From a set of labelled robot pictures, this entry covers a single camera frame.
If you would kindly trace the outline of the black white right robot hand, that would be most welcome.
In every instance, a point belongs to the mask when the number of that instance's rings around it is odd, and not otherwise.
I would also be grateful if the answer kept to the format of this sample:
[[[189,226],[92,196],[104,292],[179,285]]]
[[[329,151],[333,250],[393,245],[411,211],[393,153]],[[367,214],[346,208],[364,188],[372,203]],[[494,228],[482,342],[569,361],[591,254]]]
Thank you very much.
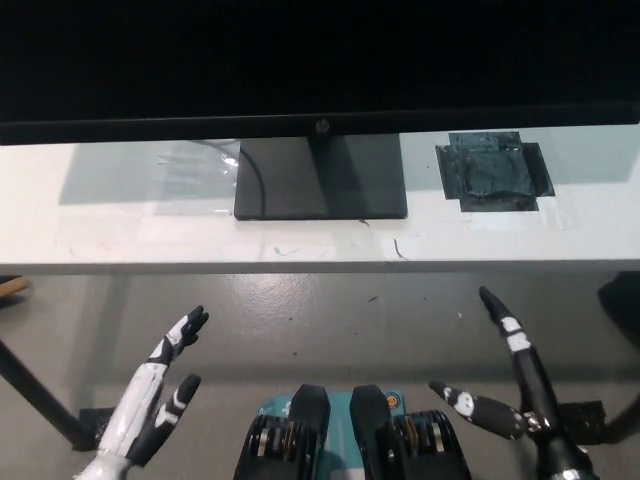
[[[429,388],[466,421],[499,437],[515,440],[527,435],[536,442],[565,437],[556,394],[521,322],[486,287],[479,289],[479,296],[508,350],[521,407],[515,409],[441,381],[430,381]]]

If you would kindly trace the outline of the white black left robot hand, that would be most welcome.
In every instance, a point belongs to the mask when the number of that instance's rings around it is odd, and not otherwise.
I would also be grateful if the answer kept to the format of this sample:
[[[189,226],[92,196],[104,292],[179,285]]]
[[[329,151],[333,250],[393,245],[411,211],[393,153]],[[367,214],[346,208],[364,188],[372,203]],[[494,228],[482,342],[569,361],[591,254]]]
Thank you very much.
[[[203,306],[181,317],[162,337],[131,378],[101,437],[98,452],[144,467],[176,428],[195,396],[201,378],[191,374],[161,402],[171,363],[198,340],[209,319]]]

